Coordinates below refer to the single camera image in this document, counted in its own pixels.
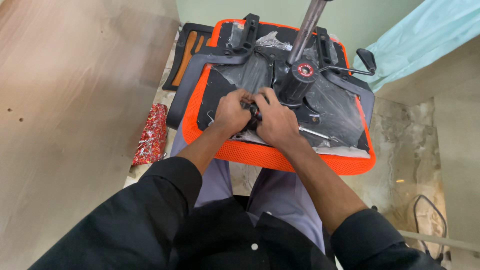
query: green wall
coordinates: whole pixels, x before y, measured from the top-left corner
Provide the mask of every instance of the green wall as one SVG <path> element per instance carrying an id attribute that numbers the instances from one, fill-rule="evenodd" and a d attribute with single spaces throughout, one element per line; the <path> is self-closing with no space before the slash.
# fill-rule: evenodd
<path id="1" fill-rule="evenodd" d="M 318 23 L 335 34 L 353 61 L 365 48 L 414 10 L 423 0 L 334 0 L 327 3 Z M 223 19 L 241 19 L 248 13 L 260 20 L 300 27 L 309 0 L 177 0 L 182 22 L 214 26 Z"/>

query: black sleeve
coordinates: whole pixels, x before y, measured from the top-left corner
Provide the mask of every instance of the black sleeve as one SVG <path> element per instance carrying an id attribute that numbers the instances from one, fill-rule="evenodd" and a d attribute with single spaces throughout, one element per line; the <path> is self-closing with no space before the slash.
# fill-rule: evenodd
<path id="1" fill-rule="evenodd" d="M 189 160 L 152 164 L 63 236 L 30 269 L 166 269 L 202 175 Z"/>
<path id="2" fill-rule="evenodd" d="M 345 219 L 330 241 L 345 270 L 441 269 L 432 257 L 407 247 L 392 224 L 372 209 Z"/>

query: person's left hand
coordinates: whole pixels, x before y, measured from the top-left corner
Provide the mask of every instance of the person's left hand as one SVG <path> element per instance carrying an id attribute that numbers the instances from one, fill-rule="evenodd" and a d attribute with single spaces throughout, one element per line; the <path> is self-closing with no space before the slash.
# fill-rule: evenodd
<path id="1" fill-rule="evenodd" d="M 252 103 L 252 94 L 241 88 L 222 97 L 216 109 L 215 120 L 210 126 L 218 128 L 228 137 L 241 131 L 252 115 L 242 108 L 240 102 Z"/>

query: person's right hand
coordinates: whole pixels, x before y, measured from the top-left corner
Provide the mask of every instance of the person's right hand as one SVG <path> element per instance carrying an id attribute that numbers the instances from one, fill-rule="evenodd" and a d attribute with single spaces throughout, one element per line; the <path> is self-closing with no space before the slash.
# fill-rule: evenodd
<path id="1" fill-rule="evenodd" d="M 261 88 L 259 94 L 253 96 L 253 99 L 262 113 L 262 120 L 258 122 L 257 126 L 257 134 L 266 143 L 281 151 L 295 140 L 303 138 L 299 134 L 297 116 L 287 106 L 278 102 L 273 89 Z"/>

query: light blue curtain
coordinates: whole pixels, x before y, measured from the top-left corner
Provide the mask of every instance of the light blue curtain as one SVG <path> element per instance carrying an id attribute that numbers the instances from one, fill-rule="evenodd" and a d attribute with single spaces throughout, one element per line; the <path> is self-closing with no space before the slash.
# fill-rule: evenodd
<path id="1" fill-rule="evenodd" d="M 480 34 L 480 0 L 425 0 L 366 49 L 374 76 L 355 74 L 373 92 L 425 67 Z M 353 67 L 366 70 L 358 56 Z"/>

